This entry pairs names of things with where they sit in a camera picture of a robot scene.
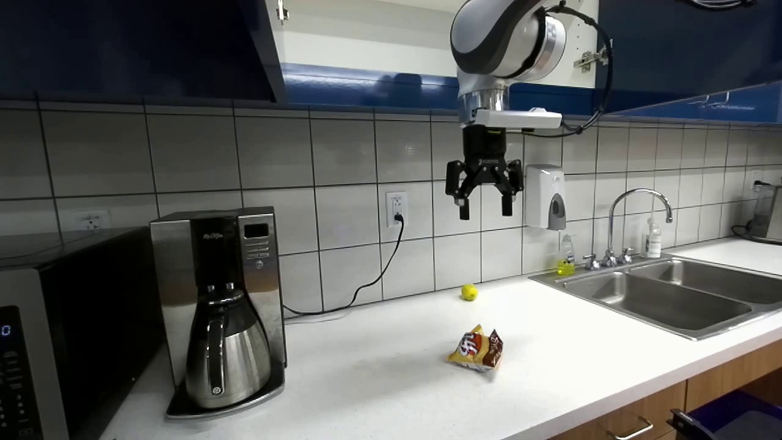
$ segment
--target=coffee carafe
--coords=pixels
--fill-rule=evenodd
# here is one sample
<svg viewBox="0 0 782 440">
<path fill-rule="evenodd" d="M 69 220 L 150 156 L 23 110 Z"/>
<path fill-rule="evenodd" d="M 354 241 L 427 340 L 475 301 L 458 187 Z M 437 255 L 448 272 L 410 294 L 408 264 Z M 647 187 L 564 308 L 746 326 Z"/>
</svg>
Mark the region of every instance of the coffee carafe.
<svg viewBox="0 0 782 440">
<path fill-rule="evenodd" d="M 271 208 L 151 222 L 175 393 L 168 418 L 238 412 L 284 389 L 285 332 Z"/>
<path fill-rule="evenodd" d="M 234 406 L 271 376 L 266 330 L 243 286 L 234 219 L 194 222 L 197 307 L 186 393 L 203 408 Z"/>
</svg>

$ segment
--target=white tile backsplash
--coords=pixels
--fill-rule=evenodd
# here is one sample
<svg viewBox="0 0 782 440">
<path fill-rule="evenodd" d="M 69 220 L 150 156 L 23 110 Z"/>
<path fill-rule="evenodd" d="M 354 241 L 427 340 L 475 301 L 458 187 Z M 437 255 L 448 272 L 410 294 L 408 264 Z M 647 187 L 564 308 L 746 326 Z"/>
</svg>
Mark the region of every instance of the white tile backsplash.
<svg viewBox="0 0 782 440">
<path fill-rule="evenodd" d="M 239 188 L 233 117 L 150 115 L 157 191 Z"/>
<path fill-rule="evenodd" d="M 379 243 L 376 187 L 317 188 L 321 250 Z"/>
<path fill-rule="evenodd" d="M 379 182 L 430 182 L 430 126 L 412 121 L 376 122 L 376 162 Z"/>
<path fill-rule="evenodd" d="M 451 290 L 482 280 L 482 237 L 458 235 L 436 241 L 436 286 Z"/>
<path fill-rule="evenodd" d="M 0 198 L 52 195 L 39 112 L 0 112 Z"/>
<path fill-rule="evenodd" d="M 0 235 L 54 232 L 56 219 L 78 230 L 91 213 L 124 228 L 173 211 L 274 206 L 284 294 L 305 310 L 343 307 L 379 275 L 398 232 L 387 226 L 392 191 L 408 193 L 408 228 L 389 280 L 365 301 L 543 275 L 561 235 L 579 263 L 604 257 L 608 206 L 625 188 L 664 193 L 675 222 L 662 222 L 657 200 L 630 195 L 616 211 L 616 253 L 643 247 L 647 219 L 664 247 L 723 237 L 751 219 L 755 178 L 782 183 L 775 128 L 604 122 L 566 139 L 509 133 L 509 162 L 566 171 L 569 226 L 549 232 L 520 226 L 524 193 L 503 219 L 493 187 L 476 188 L 471 220 L 460 220 L 442 182 L 445 164 L 465 159 L 454 115 L 159 106 L 144 115 L 144 106 L 52 104 L 0 115 Z"/>
<path fill-rule="evenodd" d="M 312 188 L 245 191 L 245 206 L 274 206 L 280 255 L 317 250 Z"/>
<path fill-rule="evenodd" d="M 354 292 L 371 285 L 379 272 L 379 246 L 321 253 L 326 310 L 343 308 Z M 360 292 L 356 304 L 381 301 L 381 281 Z"/>
<path fill-rule="evenodd" d="M 238 117 L 245 188 L 312 187 L 307 117 Z"/>
<path fill-rule="evenodd" d="M 383 298 L 416 296 L 436 290 L 436 241 L 404 243 L 383 276 Z"/>
<path fill-rule="evenodd" d="M 144 115 L 43 112 L 56 195 L 151 193 Z"/>
</svg>

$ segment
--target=kitchen sink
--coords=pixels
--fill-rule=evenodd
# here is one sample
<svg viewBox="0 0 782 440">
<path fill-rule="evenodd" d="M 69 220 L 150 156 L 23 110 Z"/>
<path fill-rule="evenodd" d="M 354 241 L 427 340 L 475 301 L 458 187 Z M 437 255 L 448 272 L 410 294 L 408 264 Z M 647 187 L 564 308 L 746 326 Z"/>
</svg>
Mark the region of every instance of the kitchen sink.
<svg viewBox="0 0 782 440">
<path fill-rule="evenodd" d="M 678 257 L 541 281 L 693 340 L 782 308 L 780 280 Z"/>
</svg>

